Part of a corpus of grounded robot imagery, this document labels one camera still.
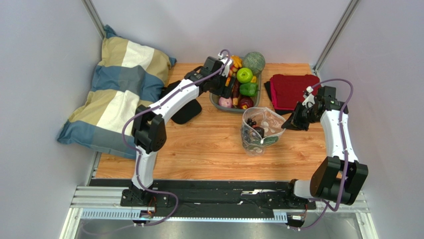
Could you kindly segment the green cucumber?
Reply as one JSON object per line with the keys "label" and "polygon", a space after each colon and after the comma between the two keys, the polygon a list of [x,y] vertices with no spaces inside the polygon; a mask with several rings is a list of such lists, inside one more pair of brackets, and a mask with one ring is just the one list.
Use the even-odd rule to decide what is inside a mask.
{"label": "green cucumber", "polygon": [[275,144],[279,140],[278,136],[269,136],[265,138],[247,137],[242,138],[242,146],[248,147],[267,147]]}

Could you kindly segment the clear polka dot zip bag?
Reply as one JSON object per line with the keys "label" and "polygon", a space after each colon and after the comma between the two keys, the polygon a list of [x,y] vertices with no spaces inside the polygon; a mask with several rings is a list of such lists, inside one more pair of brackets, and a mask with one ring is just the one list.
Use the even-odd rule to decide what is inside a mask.
{"label": "clear polka dot zip bag", "polygon": [[252,107],[244,111],[240,128],[241,144],[250,156],[264,154],[267,147],[279,141],[286,119],[267,107]]}

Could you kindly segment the dark grape bunch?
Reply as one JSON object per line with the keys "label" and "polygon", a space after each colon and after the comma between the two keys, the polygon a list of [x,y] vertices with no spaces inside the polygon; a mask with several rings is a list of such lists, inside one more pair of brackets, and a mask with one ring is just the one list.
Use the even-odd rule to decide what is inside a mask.
{"label": "dark grape bunch", "polygon": [[252,119],[252,118],[248,118],[248,119],[246,120],[246,123],[247,123],[247,125],[248,125],[248,126],[250,126],[251,128],[255,128],[255,127],[257,126],[257,122],[256,122],[254,119]]}

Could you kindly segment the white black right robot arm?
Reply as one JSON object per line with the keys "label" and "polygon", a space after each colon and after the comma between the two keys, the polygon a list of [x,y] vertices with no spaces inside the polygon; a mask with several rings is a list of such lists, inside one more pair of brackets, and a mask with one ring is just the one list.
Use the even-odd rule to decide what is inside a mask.
{"label": "white black right robot arm", "polygon": [[353,150],[348,130],[348,109],[336,99],[334,87],[307,87],[304,101],[297,102],[288,120],[281,126],[286,130],[309,129],[320,123],[325,138],[326,158],[310,180],[293,179],[291,194],[302,199],[352,205],[368,176],[368,166],[361,164]]}

